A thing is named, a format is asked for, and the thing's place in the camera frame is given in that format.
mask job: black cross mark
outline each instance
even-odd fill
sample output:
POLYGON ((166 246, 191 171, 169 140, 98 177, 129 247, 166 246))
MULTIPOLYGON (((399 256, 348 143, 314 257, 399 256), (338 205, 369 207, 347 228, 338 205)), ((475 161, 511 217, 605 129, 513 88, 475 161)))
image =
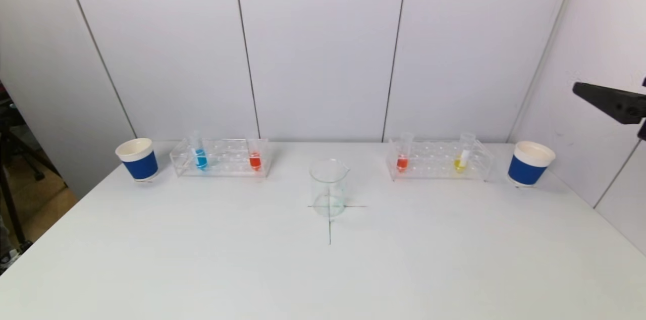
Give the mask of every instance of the black cross mark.
MULTIPOLYGON (((332 218, 330 218, 330 206, 329 205, 308 205, 307 207, 327 207, 328 208, 328 246, 332 245, 332 218)), ((367 207, 367 205, 343 205, 343 207, 367 207)))

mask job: test tube rack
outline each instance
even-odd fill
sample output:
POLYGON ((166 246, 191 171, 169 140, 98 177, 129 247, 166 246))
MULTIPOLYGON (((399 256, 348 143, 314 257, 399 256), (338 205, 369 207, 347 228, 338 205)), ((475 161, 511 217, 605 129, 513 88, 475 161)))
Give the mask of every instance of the test tube rack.
POLYGON ((187 138, 171 151, 177 177, 256 177, 265 178, 272 166, 272 150, 266 139, 258 140, 260 168, 252 168, 245 139, 202 140, 207 168, 200 169, 187 138))
POLYGON ((398 179, 466 179, 487 181, 494 165, 494 155, 478 140, 475 141, 466 168, 459 172, 455 160, 460 157, 459 141, 413 141, 408 165, 405 170, 397 168, 399 142, 389 140, 386 165, 393 180, 398 179))

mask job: blue liquid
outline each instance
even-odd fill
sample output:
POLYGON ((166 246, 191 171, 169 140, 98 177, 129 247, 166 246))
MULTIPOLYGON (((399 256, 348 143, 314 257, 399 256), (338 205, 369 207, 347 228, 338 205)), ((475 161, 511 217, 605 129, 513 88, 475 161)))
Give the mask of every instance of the blue liquid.
POLYGON ((208 161, 206 159, 206 153, 203 149, 194 150, 195 152, 195 161, 198 169, 205 170, 208 167, 208 161))

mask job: test tube with red liquid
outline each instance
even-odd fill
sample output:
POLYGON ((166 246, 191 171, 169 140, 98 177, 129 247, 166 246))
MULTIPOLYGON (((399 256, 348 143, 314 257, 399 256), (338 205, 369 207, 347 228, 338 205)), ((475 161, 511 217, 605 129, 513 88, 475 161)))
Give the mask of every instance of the test tube with red liquid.
POLYGON ((403 132, 399 136, 399 156, 397 156, 397 171, 403 173, 408 168, 408 156, 410 155, 410 148, 413 145, 413 138, 415 135, 411 132, 403 132))
POLYGON ((249 151, 249 165, 255 171, 260 171, 260 140, 258 138, 247 138, 247 150, 249 151))

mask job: blue paper cup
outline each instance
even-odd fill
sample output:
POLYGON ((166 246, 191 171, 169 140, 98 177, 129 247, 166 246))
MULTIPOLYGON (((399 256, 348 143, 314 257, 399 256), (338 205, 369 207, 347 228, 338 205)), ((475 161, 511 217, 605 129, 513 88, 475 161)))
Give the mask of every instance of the blue paper cup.
POLYGON ((554 159, 556 153, 540 143, 518 142, 508 176, 517 186, 533 186, 554 159))
POLYGON ((150 138, 136 138, 122 143, 115 150, 134 181, 147 181, 157 175, 157 159, 150 138))

